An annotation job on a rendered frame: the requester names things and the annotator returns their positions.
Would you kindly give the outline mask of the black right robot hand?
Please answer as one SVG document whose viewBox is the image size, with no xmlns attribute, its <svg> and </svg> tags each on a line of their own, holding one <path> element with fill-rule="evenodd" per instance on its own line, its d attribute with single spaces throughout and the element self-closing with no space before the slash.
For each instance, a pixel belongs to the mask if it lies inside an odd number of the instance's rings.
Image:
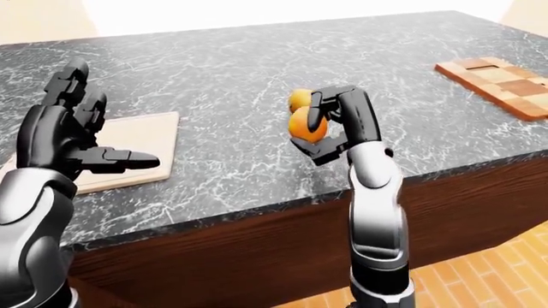
<svg viewBox="0 0 548 308">
<path fill-rule="evenodd" d="M 358 86 L 329 86 L 315 90 L 308 107 L 308 130 L 311 133 L 317 130 L 325 117 L 328 132 L 318 143 L 292 137 L 291 142 L 317 166 L 336 160 L 355 145 L 381 140 L 370 99 Z"/>
</svg>

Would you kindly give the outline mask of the plain light wooden cutting board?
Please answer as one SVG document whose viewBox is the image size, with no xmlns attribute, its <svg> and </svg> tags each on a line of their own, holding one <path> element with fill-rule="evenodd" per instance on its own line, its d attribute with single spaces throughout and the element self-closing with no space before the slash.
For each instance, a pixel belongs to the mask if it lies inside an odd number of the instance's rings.
<svg viewBox="0 0 548 308">
<path fill-rule="evenodd" d="M 170 177 L 179 115 L 167 112 L 108 120 L 98 145 L 88 149 L 69 144 L 62 162 L 78 167 L 77 194 L 131 187 Z"/>
</svg>

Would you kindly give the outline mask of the checkered wooden cutting board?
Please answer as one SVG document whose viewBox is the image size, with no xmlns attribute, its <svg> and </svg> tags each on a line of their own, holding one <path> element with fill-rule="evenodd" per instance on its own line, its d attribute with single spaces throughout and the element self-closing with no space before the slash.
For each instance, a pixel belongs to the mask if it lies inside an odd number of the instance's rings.
<svg viewBox="0 0 548 308">
<path fill-rule="evenodd" d="M 520 120 L 548 120 L 548 77 L 492 56 L 440 62 L 434 69 Z"/>
</svg>

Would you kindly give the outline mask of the small orange tangerine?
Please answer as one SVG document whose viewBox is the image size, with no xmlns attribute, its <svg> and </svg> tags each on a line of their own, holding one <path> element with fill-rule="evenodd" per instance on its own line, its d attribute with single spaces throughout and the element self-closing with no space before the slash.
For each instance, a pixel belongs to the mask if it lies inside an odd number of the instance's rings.
<svg viewBox="0 0 548 308">
<path fill-rule="evenodd" d="M 296 112 L 301 107 L 309 106 L 312 102 L 312 91 L 310 89 L 294 89 L 288 99 L 289 110 Z"/>
</svg>

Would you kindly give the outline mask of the dark wood kitchen island cabinet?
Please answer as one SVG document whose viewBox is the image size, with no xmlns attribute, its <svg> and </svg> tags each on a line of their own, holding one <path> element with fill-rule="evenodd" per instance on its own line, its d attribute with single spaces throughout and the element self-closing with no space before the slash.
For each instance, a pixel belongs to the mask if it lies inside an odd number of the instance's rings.
<svg viewBox="0 0 548 308">
<path fill-rule="evenodd" d="M 349 192 L 327 202 L 79 253 L 75 279 L 140 308 L 264 308 L 348 284 Z M 407 180 L 410 266 L 503 243 L 548 221 L 548 157 Z"/>
</svg>

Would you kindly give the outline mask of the large orange fruit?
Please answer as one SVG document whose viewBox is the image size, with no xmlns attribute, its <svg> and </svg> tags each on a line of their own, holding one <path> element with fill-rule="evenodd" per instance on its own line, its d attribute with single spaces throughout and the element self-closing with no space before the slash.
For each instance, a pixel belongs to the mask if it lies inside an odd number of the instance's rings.
<svg viewBox="0 0 548 308">
<path fill-rule="evenodd" d="M 311 133 L 307 125 L 308 111 L 308 106 L 300 107 L 290 116 L 288 123 L 289 134 L 292 138 L 303 139 L 309 143 L 318 143 L 328 132 L 328 122 L 323 117 L 318 129 Z"/>
</svg>

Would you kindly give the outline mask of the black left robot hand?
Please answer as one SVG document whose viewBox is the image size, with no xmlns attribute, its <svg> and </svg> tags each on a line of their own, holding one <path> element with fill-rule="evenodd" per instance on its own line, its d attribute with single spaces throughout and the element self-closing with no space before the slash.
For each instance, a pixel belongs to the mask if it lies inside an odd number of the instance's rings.
<svg viewBox="0 0 548 308">
<path fill-rule="evenodd" d="M 107 97 L 88 92 L 89 67 L 81 58 L 51 77 L 45 97 L 27 112 L 16 145 L 16 167 L 51 169 L 75 181 L 82 171 L 121 174 L 153 169 L 156 156 L 100 146 L 96 134 L 105 123 Z"/>
</svg>

